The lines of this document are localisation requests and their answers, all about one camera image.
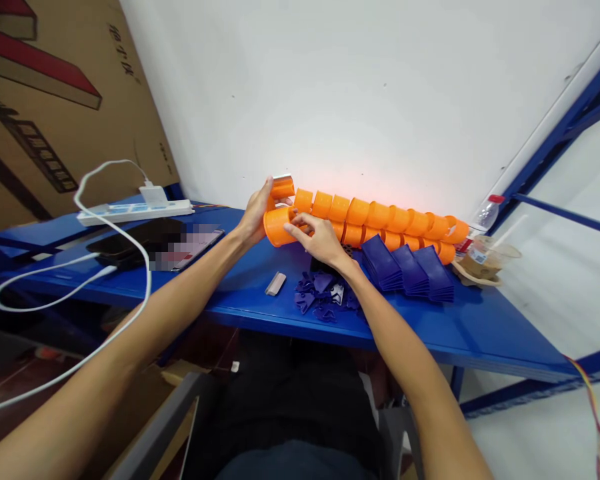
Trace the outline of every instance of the person's left hand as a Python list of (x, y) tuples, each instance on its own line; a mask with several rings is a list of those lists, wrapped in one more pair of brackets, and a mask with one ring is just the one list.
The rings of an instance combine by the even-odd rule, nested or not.
[[(249, 246), (255, 245), (265, 237), (265, 227), (262, 219), (267, 212), (267, 200), (271, 194), (271, 188), (273, 188), (273, 177), (269, 176), (264, 186), (249, 199), (245, 214), (236, 228)], [(293, 205), (289, 198), (275, 199), (275, 201), (276, 203)]]

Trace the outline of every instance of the orange segmented tube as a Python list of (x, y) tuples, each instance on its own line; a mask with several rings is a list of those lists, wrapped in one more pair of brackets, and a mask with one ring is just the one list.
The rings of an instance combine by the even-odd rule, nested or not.
[(295, 217), (291, 207), (283, 207), (276, 210), (271, 210), (265, 213), (263, 220), (265, 224), (265, 232), (271, 244), (278, 248), (287, 243), (297, 241), (285, 231), (285, 223), (290, 222)]
[(290, 175), (283, 175), (273, 179), (273, 187), (271, 188), (271, 197), (274, 200), (280, 200), (285, 197), (292, 197), (295, 194), (293, 179)]
[(362, 226), (362, 243), (366, 242), (367, 240), (371, 240), (376, 235), (380, 235), (380, 230), (372, 229), (366, 225)]
[(407, 210), (411, 212), (411, 223), (404, 231), (407, 235), (412, 237), (419, 237), (429, 228), (429, 218), (424, 213), (420, 213), (414, 209)]
[(298, 213), (309, 213), (311, 211), (312, 200), (313, 192), (298, 189), (295, 192), (295, 200), (293, 202), (293, 206), (298, 209)]
[(347, 223), (352, 225), (362, 225), (367, 220), (369, 214), (369, 202), (354, 198), (351, 200), (347, 212)]
[(402, 244), (408, 245), (411, 251), (420, 250), (420, 240), (404, 233), (402, 234)]
[(449, 233), (449, 220), (432, 212), (426, 212), (425, 215), (429, 218), (429, 228), (422, 235), (429, 240), (441, 240)]
[(323, 193), (318, 190), (315, 193), (315, 200), (313, 201), (313, 208), (311, 214), (318, 218), (327, 218), (329, 209), (331, 208), (331, 196), (328, 193)]
[(398, 250), (402, 246), (402, 235), (386, 230), (380, 230), (380, 237), (389, 251)]
[(438, 252), (440, 262), (443, 265), (450, 264), (455, 258), (455, 247), (451, 243), (440, 242), (440, 252)]
[(465, 222), (458, 220), (453, 215), (447, 215), (445, 218), (449, 222), (449, 233), (442, 238), (443, 242), (456, 244), (467, 238), (469, 226)]
[(331, 222), (331, 226), (333, 227), (333, 231), (335, 232), (335, 236), (338, 238), (338, 241), (342, 240), (342, 233), (345, 229), (345, 224), (342, 222)]
[(340, 243), (344, 245), (350, 245), (353, 248), (360, 248), (361, 240), (362, 227), (359, 225), (345, 223), (345, 229), (342, 233), (342, 240), (340, 240)]
[(420, 240), (420, 248), (427, 248), (433, 245), (435, 252), (440, 253), (440, 242), (438, 242), (438, 240), (430, 240), (422, 237), (420, 237), (418, 240)]
[(329, 210), (328, 218), (331, 221), (344, 222), (347, 218), (347, 211), (349, 210), (349, 199), (341, 197), (340, 195), (333, 196), (333, 202), (331, 202), (331, 209)]
[(392, 205), (389, 207), (389, 221), (385, 230), (402, 233), (409, 226), (410, 220), (411, 216), (406, 210)]
[(366, 225), (371, 228), (383, 229), (389, 223), (389, 207), (373, 201), (369, 204), (369, 214)]

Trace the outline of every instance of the cardboard box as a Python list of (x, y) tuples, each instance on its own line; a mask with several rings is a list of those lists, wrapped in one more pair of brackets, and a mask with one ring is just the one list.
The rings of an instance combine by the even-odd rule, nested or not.
[[(79, 180), (131, 159), (156, 185), (178, 182), (117, 0), (0, 0), (0, 230), (77, 210)], [(85, 205), (138, 194), (142, 175), (114, 165)]]

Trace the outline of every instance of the plastic water bottle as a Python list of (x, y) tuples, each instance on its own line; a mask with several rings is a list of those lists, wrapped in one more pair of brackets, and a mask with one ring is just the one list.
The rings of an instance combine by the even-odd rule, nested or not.
[(469, 234), (467, 235), (466, 240), (455, 246), (455, 249), (458, 252), (466, 252), (473, 243), (474, 238), (478, 235), (484, 235), (493, 226), (495, 219), (498, 217), (500, 204), (504, 202), (504, 200), (505, 198), (502, 195), (490, 195), (489, 198), (480, 205), (478, 212), (469, 222)]

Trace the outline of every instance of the hand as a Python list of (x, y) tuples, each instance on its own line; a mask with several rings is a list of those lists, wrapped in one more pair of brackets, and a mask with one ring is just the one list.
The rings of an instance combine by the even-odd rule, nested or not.
[[(307, 225), (308, 228), (302, 230), (298, 228), (303, 225)], [(285, 224), (285, 230), (296, 238), (312, 256), (338, 271), (351, 262), (351, 258), (343, 250), (335, 236), (329, 220), (301, 213), (291, 220), (291, 223)]]
[[(245, 209), (245, 214), (242, 216), (242, 220), (236, 227), (236, 232), (240, 234), (242, 240), (248, 243), (249, 246), (253, 246), (265, 237), (265, 227), (262, 222), (262, 218), (267, 212), (267, 200), (271, 195), (271, 188), (273, 187), (273, 177), (269, 176), (264, 186), (257, 192), (255, 192)], [(286, 203), (292, 205), (293, 202), (289, 198), (274, 199), (277, 203)]]

